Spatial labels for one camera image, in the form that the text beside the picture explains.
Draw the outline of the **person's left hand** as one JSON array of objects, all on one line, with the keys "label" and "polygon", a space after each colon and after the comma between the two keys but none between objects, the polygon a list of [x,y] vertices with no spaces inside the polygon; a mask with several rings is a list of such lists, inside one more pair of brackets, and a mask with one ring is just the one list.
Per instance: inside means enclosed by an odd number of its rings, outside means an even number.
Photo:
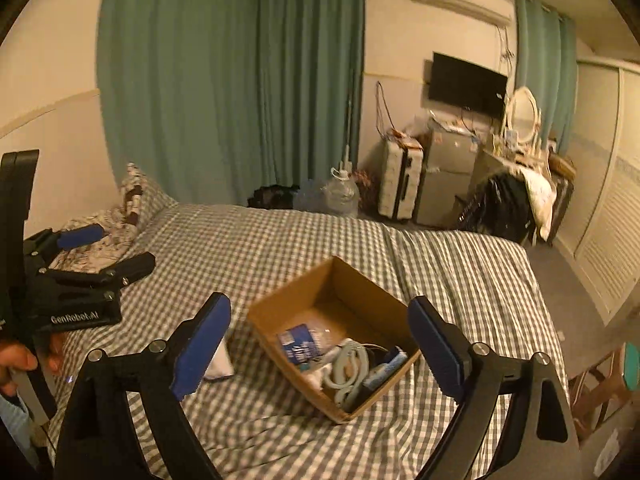
[{"label": "person's left hand", "polygon": [[[66,335],[54,333],[49,335],[49,350],[46,357],[46,365],[52,374],[58,374],[63,365],[63,347]],[[11,378],[11,370],[29,372],[38,366],[37,358],[29,348],[17,341],[2,339],[0,344],[0,387],[2,396],[12,398],[16,395],[17,384]]]}]

